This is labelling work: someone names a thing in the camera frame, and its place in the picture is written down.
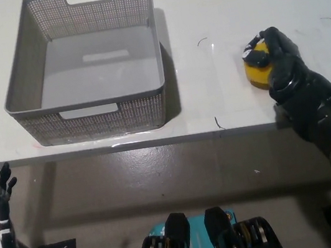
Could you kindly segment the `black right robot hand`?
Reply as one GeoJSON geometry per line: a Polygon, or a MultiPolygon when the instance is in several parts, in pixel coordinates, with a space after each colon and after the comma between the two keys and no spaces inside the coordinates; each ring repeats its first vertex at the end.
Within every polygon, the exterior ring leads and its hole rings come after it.
{"type": "Polygon", "coordinates": [[[258,32],[243,50],[245,64],[271,67],[266,85],[276,112],[305,141],[331,149],[331,82],[311,70],[298,46],[276,27],[258,32]]]}

